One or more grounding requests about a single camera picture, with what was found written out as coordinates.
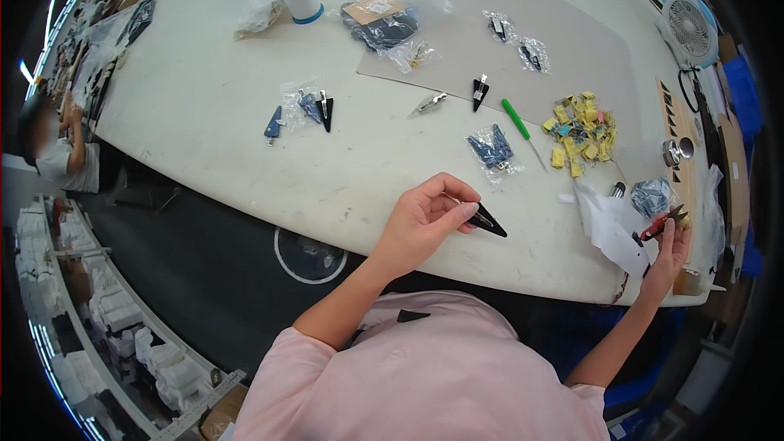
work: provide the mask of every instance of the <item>clear plastic bag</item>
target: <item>clear plastic bag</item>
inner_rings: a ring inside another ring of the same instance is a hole
[[[465,137],[465,141],[482,162],[482,171],[493,184],[498,184],[505,175],[524,170],[497,124]]]
[[[264,31],[278,20],[285,9],[286,3],[283,0],[251,0],[234,31],[234,41]]]
[[[452,9],[449,0],[351,0],[340,6],[340,17],[356,40],[381,55]]]
[[[289,130],[311,124],[322,124],[319,108],[316,107],[319,90],[318,77],[310,77],[299,83],[281,84],[282,115],[285,116],[286,127]]]
[[[96,77],[128,46],[127,26],[135,12],[136,7],[128,7],[93,24],[78,37],[79,41],[84,40],[90,45],[78,67],[71,88],[73,102],[80,108],[85,108],[88,99],[92,96]]]
[[[667,213],[670,207],[681,204],[681,198],[670,186],[667,178],[637,182],[631,192],[632,205],[648,220],[659,213]]]
[[[702,221],[705,223],[707,242],[710,248],[707,250],[708,263],[710,267],[716,269],[721,254],[724,253],[726,245],[726,234],[724,233],[724,214],[719,206],[719,182],[724,176],[719,167],[714,163],[710,166],[708,176],[703,186],[702,198]]]
[[[426,98],[422,100],[422,102],[416,105],[416,108],[408,115],[408,119],[416,118],[417,116],[421,116],[422,114],[429,114],[434,113],[436,111],[441,110],[441,106],[444,104],[447,95],[446,92],[442,92],[440,94],[427,94]]]
[[[512,43],[515,36],[515,25],[509,20],[506,14],[494,11],[482,11],[482,15],[488,21],[488,28],[494,40],[499,43]]]
[[[441,55],[423,39],[409,40],[383,52],[404,74],[428,63],[441,60]]]
[[[551,74],[550,60],[547,59],[547,50],[544,43],[525,36],[515,36],[512,41],[517,45],[524,70]]]

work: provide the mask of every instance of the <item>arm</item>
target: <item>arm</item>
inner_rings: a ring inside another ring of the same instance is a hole
[[[480,199],[465,182],[446,173],[404,192],[370,257],[299,316],[294,328],[340,349],[389,282],[418,268],[453,230],[471,233],[474,227],[466,220],[474,216]]]
[[[664,232],[656,240],[659,240],[659,256],[643,279],[637,299],[613,330],[566,378],[567,387],[584,384],[606,388],[610,385],[653,320],[686,261],[691,225],[681,230],[668,218]]]
[[[65,110],[64,117],[71,125],[71,132],[73,134],[73,152],[68,156],[67,170],[69,174],[76,174],[85,168],[85,152],[87,146],[85,145],[82,136],[82,116],[84,112],[82,108],[72,104],[71,93],[65,93]]]

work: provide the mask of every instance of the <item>woman's left hand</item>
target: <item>woman's left hand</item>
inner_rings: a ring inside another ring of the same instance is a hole
[[[436,174],[400,196],[368,260],[379,266],[387,280],[408,274],[433,255],[452,231],[469,234],[476,228],[466,220],[474,216],[480,200],[465,182],[446,172]]]

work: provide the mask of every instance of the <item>pile of binder clips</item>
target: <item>pile of binder clips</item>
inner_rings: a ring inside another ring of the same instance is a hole
[[[567,96],[553,112],[556,117],[542,125],[545,133],[563,145],[553,149],[553,167],[561,169],[565,165],[576,178],[583,175],[587,165],[595,167],[597,162],[613,159],[618,133],[615,118],[611,110],[601,107],[593,92]]]

